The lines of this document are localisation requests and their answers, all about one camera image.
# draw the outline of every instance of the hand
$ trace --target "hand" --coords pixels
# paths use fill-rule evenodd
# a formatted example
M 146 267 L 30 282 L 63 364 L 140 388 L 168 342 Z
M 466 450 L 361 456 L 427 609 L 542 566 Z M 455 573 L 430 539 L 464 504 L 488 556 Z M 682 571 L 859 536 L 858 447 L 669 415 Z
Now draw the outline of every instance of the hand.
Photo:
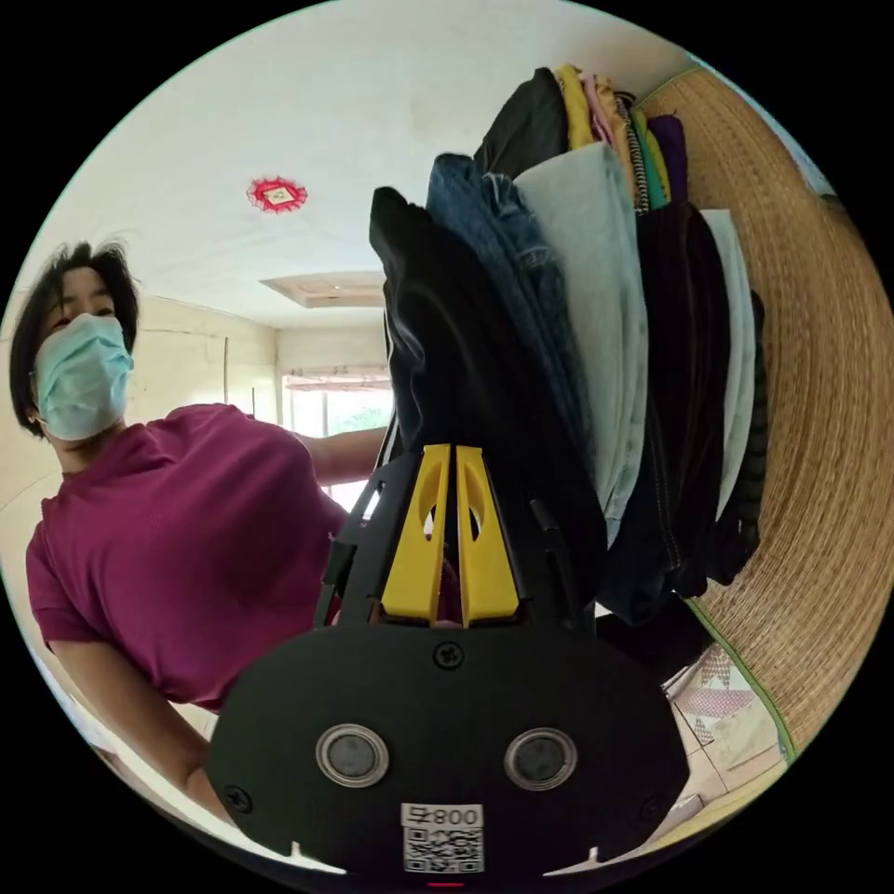
M 217 793 L 211 788 L 211 783 L 205 770 L 199 768 L 190 774 L 186 781 L 186 794 L 189 795 L 198 805 L 203 806 L 210 813 L 214 814 L 218 820 L 228 822 L 231 826 L 236 824 L 230 819 L 230 815 L 226 812 L 226 807 L 217 796 Z

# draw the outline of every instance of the magenta shirt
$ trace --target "magenta shirt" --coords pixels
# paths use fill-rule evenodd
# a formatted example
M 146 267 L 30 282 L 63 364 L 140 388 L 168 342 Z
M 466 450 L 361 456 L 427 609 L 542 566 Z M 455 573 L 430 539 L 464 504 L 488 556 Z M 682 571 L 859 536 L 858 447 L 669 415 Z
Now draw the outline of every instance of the magenta shirt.
M 45 641 L 111 643 L 170 701 L 218 711 L 252 661 L 310 629 L 345 518 L 289 431 L 184 407 L 44 501 L 34 617 Z

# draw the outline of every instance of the label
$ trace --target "label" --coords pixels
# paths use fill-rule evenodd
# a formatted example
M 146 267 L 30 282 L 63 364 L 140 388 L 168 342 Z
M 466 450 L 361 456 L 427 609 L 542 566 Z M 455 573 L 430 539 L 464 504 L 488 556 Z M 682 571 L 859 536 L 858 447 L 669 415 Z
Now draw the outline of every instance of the label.
M 484 872 L 482 805 L 401 804 L 400 825 L 406 872 Z

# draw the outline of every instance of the yellow plastic part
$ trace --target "yellow plastic part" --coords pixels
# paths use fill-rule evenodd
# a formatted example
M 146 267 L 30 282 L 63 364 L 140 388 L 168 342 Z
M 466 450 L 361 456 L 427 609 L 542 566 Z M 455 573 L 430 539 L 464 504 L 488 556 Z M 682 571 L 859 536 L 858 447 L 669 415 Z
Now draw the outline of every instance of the yellow plastic part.
M 382 597 L 382 607 L 392 617 L 430 624 L 438 618 L 449 482 L 450 444 L 427 446 Z M 428 539 L 425 528 L 432 509 L 434 528 Z
M 518 611 L 519 596 L 484 458 L 477 447 L 456 448 L 456 496 L 463 626 L 512 617 Z M 472 536 L 470 511 L 478 523 L 477 538 Z

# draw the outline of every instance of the woven mat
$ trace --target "woven mat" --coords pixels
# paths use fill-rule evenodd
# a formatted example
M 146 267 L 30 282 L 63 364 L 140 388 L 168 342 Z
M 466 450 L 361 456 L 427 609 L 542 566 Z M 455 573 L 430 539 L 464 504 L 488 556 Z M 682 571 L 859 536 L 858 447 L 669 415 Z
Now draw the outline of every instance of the woven mat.
M 894 318 L 845 212 L 733 90 L 694 69 L 643 110 L 682 120 L 690 198 L 731 209 L 766 307 L 763 543 L 698 606 L 800 750 L 860 668 L 894 582 Z

